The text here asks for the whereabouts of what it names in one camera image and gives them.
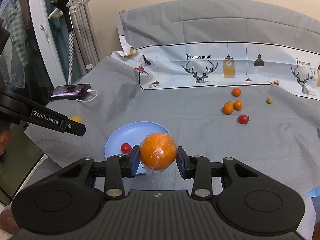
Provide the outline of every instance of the door frame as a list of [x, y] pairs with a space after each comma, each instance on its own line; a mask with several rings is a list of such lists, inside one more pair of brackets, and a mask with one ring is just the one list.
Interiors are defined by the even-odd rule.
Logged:
[[31, 21], [41, 56], [53, 87], [66, 85], [58, 51], [51, 33], [45, 0], [28, 0]]

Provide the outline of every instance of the plastic wrap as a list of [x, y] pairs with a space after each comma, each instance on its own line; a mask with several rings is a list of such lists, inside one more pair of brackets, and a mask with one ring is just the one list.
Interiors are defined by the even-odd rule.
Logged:
[[140, 143], [140, 160], [146, 174], [161, 172], [177, 157], [177, 146], [169, 133], [153, 133]]

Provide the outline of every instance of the charging cable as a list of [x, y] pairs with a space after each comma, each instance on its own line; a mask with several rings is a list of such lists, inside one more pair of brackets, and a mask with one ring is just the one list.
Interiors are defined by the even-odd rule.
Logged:
[[90, 102], [90, 101], [94, 100], [98, 96], [98, 91], [97, 90], [88, 89], [87, 92], [88, 93], [96, 92], [96, 95], [93, 98], [91, 98], [90, 100], [80, 100], [80, 99], [76, 99], [76, 100], [79, 101], [79, 102], [85, 102], [86, 103], [86, 102]]

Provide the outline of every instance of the blue plate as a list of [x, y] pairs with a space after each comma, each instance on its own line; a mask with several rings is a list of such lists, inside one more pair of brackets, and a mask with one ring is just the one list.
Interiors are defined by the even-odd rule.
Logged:
[[[120, 147], [123, 143], [129, 143], [133, 148], [135, 145], [139, 145], [146, 136], [155, 132], [169, 133], [166, 128], [155, 122], [143, 121], [129, 123], [116, 130], [109, 137], [104, 147], [104, 155], [107, 159], [112, 155], [121, 154]], [[145, 170], [140, 163], [137, 174], [142, 173], [145, 173]]]

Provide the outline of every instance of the circular black cover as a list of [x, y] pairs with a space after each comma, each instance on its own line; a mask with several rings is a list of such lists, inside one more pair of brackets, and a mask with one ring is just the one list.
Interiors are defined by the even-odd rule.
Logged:
[[235, 228], [258, 235], [296, 230], [304, 215], [300, 195], [268, 177], [238, 179], [222, 191], [217, 207]]
[[22, 190], [12, 213], [21, 228], [40, 234], [60, 234], [88, 223], [98, 212], [99, 198], [77, 179], [58, 178]]

